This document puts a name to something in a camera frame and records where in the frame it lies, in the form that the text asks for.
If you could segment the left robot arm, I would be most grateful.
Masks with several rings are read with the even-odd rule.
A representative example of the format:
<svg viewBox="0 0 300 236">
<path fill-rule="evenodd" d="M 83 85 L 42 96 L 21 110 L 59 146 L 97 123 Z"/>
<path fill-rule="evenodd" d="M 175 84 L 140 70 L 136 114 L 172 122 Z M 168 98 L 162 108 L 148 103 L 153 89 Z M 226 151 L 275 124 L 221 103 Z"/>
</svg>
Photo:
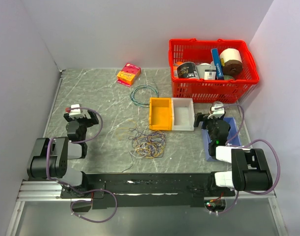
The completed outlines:
<svg viewBox="0 0 300 236">
<path fill-rule="evenodd" d="M 73 192 L 83 198 L 90 192 L 86 174 L 68 167 L 68 158 L 85 158 L 87 155 L 87 129 L 99 125 L 103 128 L 101 115 L 90 108 L 69 107 L 64 118 L 66 137 L 38 138 L 35 141 L 28 164 L 29 178 L 47 179 L 63 186 L 63 190 Z"/>
</svg>

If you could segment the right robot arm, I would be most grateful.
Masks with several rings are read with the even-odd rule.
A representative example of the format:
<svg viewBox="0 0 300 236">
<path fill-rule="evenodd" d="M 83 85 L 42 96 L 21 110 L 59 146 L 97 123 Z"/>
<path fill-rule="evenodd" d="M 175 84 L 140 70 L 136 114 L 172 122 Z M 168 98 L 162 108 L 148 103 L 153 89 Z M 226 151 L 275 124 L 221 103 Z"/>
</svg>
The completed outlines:
<svg viewBox="0 0 300 236">
<path fill-rule="evenodd" d="M 198 127 L 200 123 L 210 139 L 210 157 L 231 164 L 231 171 L 216 172 L 215 179 L 207 183 L 211 195 L 218 196 L 224 187 L 256 193 L 272 188 L 273 178 L 262 149 L 228 146 L 226 142 L 230 137 L 231 125 L 224 120 L 224 116 L 209 118 L 207 114 L 197 113 L 193 126 Z"/>
</svg>

